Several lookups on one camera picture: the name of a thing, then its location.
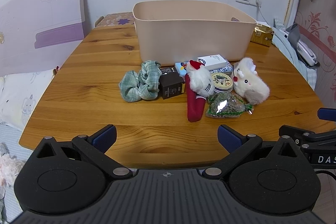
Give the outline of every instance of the purple headboard panel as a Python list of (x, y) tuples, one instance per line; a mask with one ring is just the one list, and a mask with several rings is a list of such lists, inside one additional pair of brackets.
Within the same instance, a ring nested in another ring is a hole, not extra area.
[(84, 21), (83, 0), (10, 0), (0, 8), (0, 76), (61, 67)]

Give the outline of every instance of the power cord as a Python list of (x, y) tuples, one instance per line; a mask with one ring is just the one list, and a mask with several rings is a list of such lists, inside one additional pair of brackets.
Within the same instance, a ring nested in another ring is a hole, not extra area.
[(336, 181), (336, 175), (330, 171), (327, 170), (319, 170), (319, 171), (315, 171), (316, 174), (326, 174), (331, 176), (335, 181)]
[(261, 9), (260, 9), (260, 7), (261, 7), (260, 0), (255, 0), (255, 4), (256, 4), (257, 7), (258, 7), (258, 10), (259, 10), (259, 12), (260, 12), (260, 15), (261, 15), (262, 18), (265, 20), (265, 22), (268, 24), (267, 20), (265, 19), (265, 17), (263, 16), (263, 14), (262, 14), (262, 12), (261, 12)]

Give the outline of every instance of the red plush leg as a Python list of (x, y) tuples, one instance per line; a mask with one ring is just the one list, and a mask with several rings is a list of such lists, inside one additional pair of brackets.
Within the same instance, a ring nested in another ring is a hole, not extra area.
[(189, 122), (197, 122), (202, 118), (205, 99), (197, 98), (196, 92), (190, 89), (189, 75), (185, 75), (185, 88), (187, 89), (187, 114)]

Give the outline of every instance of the santa plush toy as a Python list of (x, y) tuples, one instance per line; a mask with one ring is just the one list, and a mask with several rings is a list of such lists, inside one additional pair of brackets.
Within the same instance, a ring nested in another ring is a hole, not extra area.
[(196, 122), (202, 118), (206, 98), (214, 93), (215, 85), (210, 72), (202, 63), (190, 60), (186, 70), (188, 120)]

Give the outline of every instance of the light blue blanket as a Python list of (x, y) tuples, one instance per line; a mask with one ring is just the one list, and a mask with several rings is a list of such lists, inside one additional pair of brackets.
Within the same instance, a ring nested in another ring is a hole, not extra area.
[(310, 87), (314, 90), (316, 85), (316, 70), (310, 69), (305, 66), (305, 64), (300, 61), (296, 55), (295, 50), (291, 46), (290, 42), (284, 37), (284, 35), (279, 30), (285, 30), (285, 26), (283, 23), (278, 19), (274, 19), (275, 27), (272, 29), (274, 30), (274, 36), (272, 43), (282, 52), (284, 56), (295, 66), (295, 68), (301, 73), (303, 78), (308, 82)]
[[(27, 160), (31, 155), (32, 150), (23, 148), (19, 145), (18, 142), (21, 135), (22, 131), (0, 124), (0, 143), (5, 145), (11, 156), (18, 158), (19, 160)], [(0, 199), (0, 224), (6, 224), (6, 221), (12, 222), (21, 213), (22, 209), (14, 194), (14, 188), (7, 187), (5, 198)]]

